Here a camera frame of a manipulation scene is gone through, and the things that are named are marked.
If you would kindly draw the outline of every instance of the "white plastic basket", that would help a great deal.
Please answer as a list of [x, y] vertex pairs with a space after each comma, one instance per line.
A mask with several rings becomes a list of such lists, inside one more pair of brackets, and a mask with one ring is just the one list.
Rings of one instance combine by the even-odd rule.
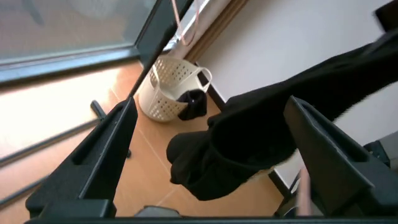
[[[198, 78], [200, 72], [209, 81], [204, 86]], [[188, 105], [176, 99], [188, 90], [201, 89], [207, 92], [212, 78], [207, 68], [197, 67], [186, 60], [160, 56], [142, 82], [139, 106], [150, 119], [171, 121]]]

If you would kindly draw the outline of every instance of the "black cloth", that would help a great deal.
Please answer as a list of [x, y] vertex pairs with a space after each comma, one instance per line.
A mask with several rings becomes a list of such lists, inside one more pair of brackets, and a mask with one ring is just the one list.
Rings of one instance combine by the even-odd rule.
[[188, 121], [207, 114], [207, 97], [202, 90], [188, 90], [177, 101], [188, 103], [188, 106], [178, 114], [182, 121]]
[[171, 182], [182, 184], [199, 200], [212, 200], [288, 159], [296, 149], [283, 116], [289, 96], [309, 102], [333, 121], [398, 80], [397, 38], [375, 44], [230, 98], [220, 114], [208, 119], [207, 131], [178, 134], [170, 141]]

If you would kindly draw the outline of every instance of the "wall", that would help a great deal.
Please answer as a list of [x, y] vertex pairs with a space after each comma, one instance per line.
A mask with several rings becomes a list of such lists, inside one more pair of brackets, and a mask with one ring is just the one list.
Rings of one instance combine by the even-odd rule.
[[[388, 0], [250, 0], [199, 60], [228, 98], [285, 80], [325, 59], [374, 41], [373, 11]], [[336, 124], [361, 144], [398, 130], [398, 84], [370, 96]], [[299, 154], [276, 168], [287, 184]]]

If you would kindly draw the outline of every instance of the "baseboard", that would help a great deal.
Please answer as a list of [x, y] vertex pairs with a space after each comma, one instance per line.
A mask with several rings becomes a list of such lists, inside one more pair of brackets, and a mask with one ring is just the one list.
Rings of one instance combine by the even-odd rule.
[[[202, 72], [198, 74], [198, 78], [202, 85], [205, 85], [209, 82]], [[216, 103], [217, 107], [221, 110], [224, 107], [225, 102], [211, 84], [207, 92], [211, 99]], [[290, 194], [289, 188], [286, 187], [285, 183], [279, 177], [277, 172], [273, 170], [268, 176], [283, 196]]]

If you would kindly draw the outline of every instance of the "tiled floor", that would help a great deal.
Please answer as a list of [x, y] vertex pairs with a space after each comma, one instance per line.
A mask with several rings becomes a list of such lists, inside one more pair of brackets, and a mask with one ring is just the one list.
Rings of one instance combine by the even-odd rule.
[[[106, 112], [125, 99], [142, 71], [140, 63], [72, 78], [50, 80], [17, 89], [0, 90], [0, 156], [48, 138], [95, 118], [90, 110], [96, 99]], [[218, 108], [208, 100], [208, 115], [192, 121], [162, 124], [151, 121], [139, 109], [139, 119], [114, 203], [117, 216], [132, 216], [144, 205], [160, 205], [192, 216], [269, 216], [282, 196], [264, 174], [252, 178], [229, 196], [200, 202], [182, 186], [169, 182], [170, 164], [165, 148], [175, 134], [206, 129], [207, 117]], [[51, 173], [90, 132], [85, 131], [52, 147], [0, 169], [0, 197]], [[1, 223], [22, 223], [29, 218], [26, 197], [0, 210]]]

